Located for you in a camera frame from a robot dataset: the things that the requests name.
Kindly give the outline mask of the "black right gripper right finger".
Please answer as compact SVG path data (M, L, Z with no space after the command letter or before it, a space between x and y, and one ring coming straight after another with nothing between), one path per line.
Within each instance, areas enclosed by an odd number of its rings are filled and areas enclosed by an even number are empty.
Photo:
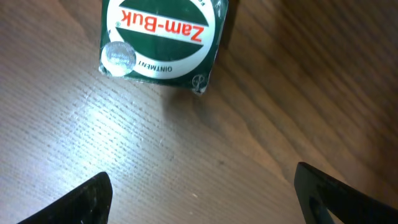
M294 187L306 223L397 223L397 209L379 202L334 177L299 162Z

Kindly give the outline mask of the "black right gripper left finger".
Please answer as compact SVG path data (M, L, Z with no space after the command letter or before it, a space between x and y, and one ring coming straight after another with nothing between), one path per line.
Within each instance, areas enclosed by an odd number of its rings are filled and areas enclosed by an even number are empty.
M100 172L20 224L107 224L112 199L109 175Z

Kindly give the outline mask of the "dark green round-label packet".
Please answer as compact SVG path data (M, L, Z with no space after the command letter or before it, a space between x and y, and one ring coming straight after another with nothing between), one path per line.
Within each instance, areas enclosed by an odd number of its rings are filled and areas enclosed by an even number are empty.
M99 71L203 94L228 6L227 0L104 0Z

